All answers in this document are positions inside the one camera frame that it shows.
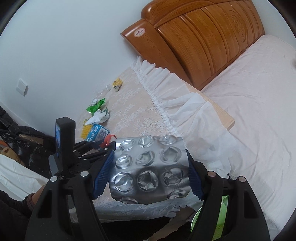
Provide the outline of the person's left hand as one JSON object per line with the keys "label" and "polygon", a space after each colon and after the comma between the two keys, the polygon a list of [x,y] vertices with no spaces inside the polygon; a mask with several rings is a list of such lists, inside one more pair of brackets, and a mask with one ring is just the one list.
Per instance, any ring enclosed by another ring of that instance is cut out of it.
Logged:
{"label": "person's left hand", "polygon": [[45,185],[43,185],[36,193],[29,194],[23,201],[24,207],[29,209],[30,211],[33,211],[35,205],[37,204],[43,190],[45,188]]}

